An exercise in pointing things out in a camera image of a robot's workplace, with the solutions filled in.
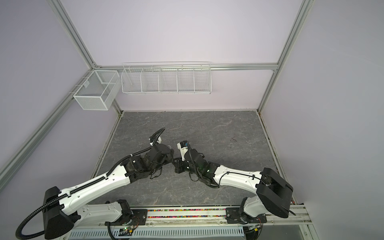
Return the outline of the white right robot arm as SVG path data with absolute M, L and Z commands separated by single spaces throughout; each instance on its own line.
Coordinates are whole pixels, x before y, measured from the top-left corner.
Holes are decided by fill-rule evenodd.
M 188 141 L 178 143 L 177 148 L 181 157 L 173 162 L 176 173 L 194 174 L 199 182 L 213 189 L 230 186 L 254 194 L 242 200 L 234 216 L 227 214 L 228 221 L 242 225 L 263 224 L 266 213 L 283 219 L 292 213 L 290 205 L 294 189 L 274 170 L 241 171 L 206 161 L 202 154 L 191 148 Z

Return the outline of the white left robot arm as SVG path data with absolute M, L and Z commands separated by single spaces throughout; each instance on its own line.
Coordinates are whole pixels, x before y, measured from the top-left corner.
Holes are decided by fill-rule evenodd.
M 150 147 L 117 161 L 111 169 L 79 185 L 62 189 L 52 187 L 45 192 L 43 205 L 29 214 L 16 229 L 16 238 L 29 240 L 44 236 L 47 240 L 69 232 L 81 217 L 77 211 L 90 201 L 137 180 L 155 178 L 156 171 L 173 160 L 174 150 L 161 143 L 164 128 L 150 137 Z M 44 230 L 23 234 L 23 228 L 37 214 L 43 213 Z

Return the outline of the white mesh box basket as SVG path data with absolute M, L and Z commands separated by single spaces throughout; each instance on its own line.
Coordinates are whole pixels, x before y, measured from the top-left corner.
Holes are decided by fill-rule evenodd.
M 93 70 L 74 98 L 86 111 L 107 111 L 121 89 L 121 77 L 118 71 Z

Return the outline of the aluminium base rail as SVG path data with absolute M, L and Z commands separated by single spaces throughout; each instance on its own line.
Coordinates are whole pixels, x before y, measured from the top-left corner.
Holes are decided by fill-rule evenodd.
M 266 225 L 306 225 L 312 221 L 303 205 L 294 205 L 288 218 L 271 213 L 247 217 L 238 206 L 126 208 L 117 202 L 85 205 L 69 215 L 75 228 L 111 227 L 127 234 L 137 228 L 183 228 Z

